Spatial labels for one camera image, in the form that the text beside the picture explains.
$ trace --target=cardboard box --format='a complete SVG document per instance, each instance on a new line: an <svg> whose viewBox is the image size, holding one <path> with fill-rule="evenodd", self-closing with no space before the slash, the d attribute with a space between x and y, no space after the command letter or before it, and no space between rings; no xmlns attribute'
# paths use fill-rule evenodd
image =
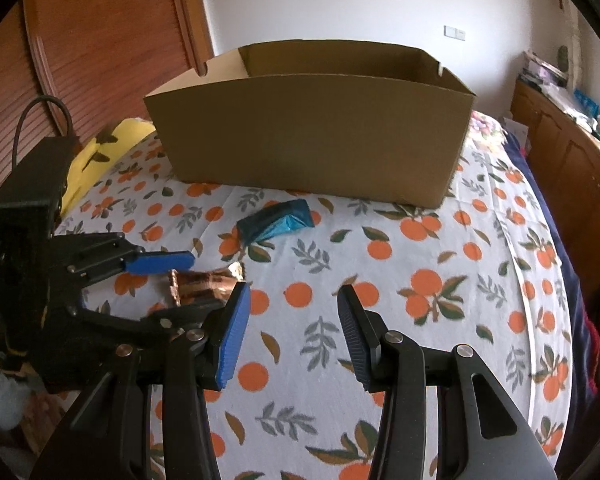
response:
<svg viewBox="0 0 600 480"><path fill-rule="evenodd" d="M475 95L417 48L258 43L144 98L184 182L440 205Z"/></svg>

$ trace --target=gold wrapped candy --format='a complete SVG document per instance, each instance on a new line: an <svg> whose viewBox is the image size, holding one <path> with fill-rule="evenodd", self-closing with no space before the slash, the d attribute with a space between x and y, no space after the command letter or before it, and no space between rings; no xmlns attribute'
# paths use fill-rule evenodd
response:
<svg viewBox="0 0 600 480"><path fill-rule="evenodd" d="M228 267L207 272L170 270L169 292L176 306L213 298L226 301L234 290L235 284L243 281L242 262L234 262Z"/></svg>

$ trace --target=bed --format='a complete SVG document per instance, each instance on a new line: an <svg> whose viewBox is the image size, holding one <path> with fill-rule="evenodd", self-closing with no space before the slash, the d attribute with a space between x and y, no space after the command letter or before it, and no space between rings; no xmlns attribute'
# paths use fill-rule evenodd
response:
<svg viewBox="0 0 600 480"><path fill-rule="evenodd" d="M239 219L296 197L307 200L315 228L240 247ZM66 213L57 234L103 231L122 231L147 250L191 250L197 270L244 263L252 304L236 373L223 392L205 394L223 479L366 478L382 394L365 393L352 373L334 298L343 283L420 345L473 346L552 463L570 409L592 395L590 339L572 306L578 285L563 277L553 221L515 145L477 112L437 210L183 184L152 133ZM120 274L86 290L85 304L139 319L171 306L168 285L166 276ZM64 405L75 395L63 396ZM164 477L161 418L154 386L154 478ZM433 390L424 478L435 476L436 451Z"/></svg>

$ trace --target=blue foil wrapper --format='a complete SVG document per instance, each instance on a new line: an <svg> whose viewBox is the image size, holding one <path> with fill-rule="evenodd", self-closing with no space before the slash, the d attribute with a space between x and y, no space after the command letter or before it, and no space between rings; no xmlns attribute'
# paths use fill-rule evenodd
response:
<svg viewBox="0 0 600 480"><path fill-rule="evenodd" d="M243 247L291 233L304 227L314 227L306 200L297 199L266 207L236 223Z"/></svg>

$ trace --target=yellow cloth with black pattern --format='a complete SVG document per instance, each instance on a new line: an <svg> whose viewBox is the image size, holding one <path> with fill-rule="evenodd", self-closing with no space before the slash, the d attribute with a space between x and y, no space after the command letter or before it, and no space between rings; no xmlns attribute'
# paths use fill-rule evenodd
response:
<svg viewBox="0 0 600 480"><path fill-rule="evenodd" d="M154 132L153 123L142 119L125 119L114 128L104 128L74 158L67 175L67 188L62 197L61 215L82 199L129 149Z"/></svg>

